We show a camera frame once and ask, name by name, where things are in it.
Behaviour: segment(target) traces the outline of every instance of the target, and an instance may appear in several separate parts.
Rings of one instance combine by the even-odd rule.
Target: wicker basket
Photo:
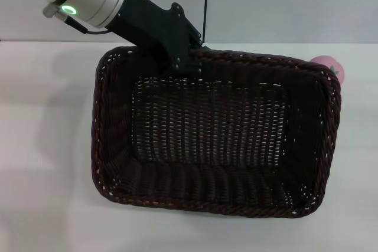
[[[159,77],[136,47],[96,72],[92,172],[121,204],[298,218],[322,203],[340,84],[294,58],[195,50],[216,79]]]

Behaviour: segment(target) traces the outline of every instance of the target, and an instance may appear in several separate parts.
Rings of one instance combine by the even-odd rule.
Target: green indicator ring
[[[65,6],[62,6],[61,7],[62,10],[68,14],[72,14],[72,15],[76,15],[76,9],[73,8],[72,6],[68,6],[68,5],[65,5]]]

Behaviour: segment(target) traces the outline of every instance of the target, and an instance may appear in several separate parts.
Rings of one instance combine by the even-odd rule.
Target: white wall
[[[202,33],[204,0],[151,0],[169,9],[178,2],[186,17]],[[114,34],[83,35],[57,19],[42,15],[44,0],[0,0],[0,40],[2,41],[124,41]]]
[[[378,42],[378,0],[208,0],[207,42]]]

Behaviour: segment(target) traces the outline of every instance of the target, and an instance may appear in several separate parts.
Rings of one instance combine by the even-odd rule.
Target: white table
[[[378,250],[378,45],[209,44],[335,57],[346,71],[322,206],[298,219],[247,219],[109,202],[92,184],[95,69],[125,44],[0,42],[0,251]]]

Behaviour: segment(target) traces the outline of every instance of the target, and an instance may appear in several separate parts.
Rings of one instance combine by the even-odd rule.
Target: green led light
[[[64,12],[68,14],[76,15],[76,9],[73,8],[72,6],[65,5],[65,6],[62,6],[61,8]]]

